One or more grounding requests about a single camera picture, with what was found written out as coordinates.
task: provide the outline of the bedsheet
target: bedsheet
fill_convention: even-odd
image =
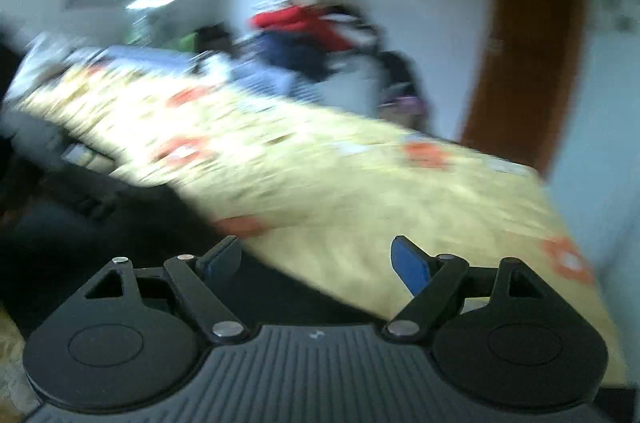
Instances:
[[[258,258],[382,317],[411,298],[390,265],[396,235],[476,266],[519,257],[604,337],[604,383],[625,382],[616,328],[533,170],[505,172],[493,158],[437,140],[425,151],[390,123],[186,76],[76,66],[21,107],[116,155],[118,177],[171,183],[212,221],[257,215],[270,228],[248,241]],[[15,373],[8,364],[21,345],[0,315],[0,385]],[[0,389],[0,406],[2,396],[15,404],[17,392],[24,396]]]

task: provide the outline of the brown wooden door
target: brown wooden door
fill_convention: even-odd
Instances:
[[[576,6],[580,0],[495,0],[463,145],[546,171],[575,76]]]

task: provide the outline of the metal screw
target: metal screw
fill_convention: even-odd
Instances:
[[[386,326],[390,335],[396,338],[408,338],[420,332],[420,326],[411,320],[396,320]]]
[[[212,332],[219,338],[235,338],[244,333],[244,326],[240,322],[227,320],[214,325]]]

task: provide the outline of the yellow bedsheet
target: yellow bedsheet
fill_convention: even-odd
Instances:
[[[171,182],[207,218],[257,215],[271,228],[249,242],[260,259],[382,317],[410,300],[390,265],[398,234],[472,265],[519,257],[602,334],[605,384],[624,383],[614,324],[588,270],[576,272],[584,262],[563,252],[566,229],[534,172],[497,172],[487,156],[439,142],[444,168],[423,168],[407,159],[408,132],[395,125],[202,84],[75,67],[22,106],[116,153],[119,177]],[[172,140],[187,147],[158,160]],[[0,326],[0,353],[2,338],[9,350],[20,345]]]

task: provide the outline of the ribbed gray surface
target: ribbed gray surface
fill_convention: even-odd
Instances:
[[[219,347],[180,392],[124,415],[74,415],[44,406],[30,423],[604,423],[588,407],[557,415],[501,413],[456,392],[424,351],[370,326],[263,327]]]

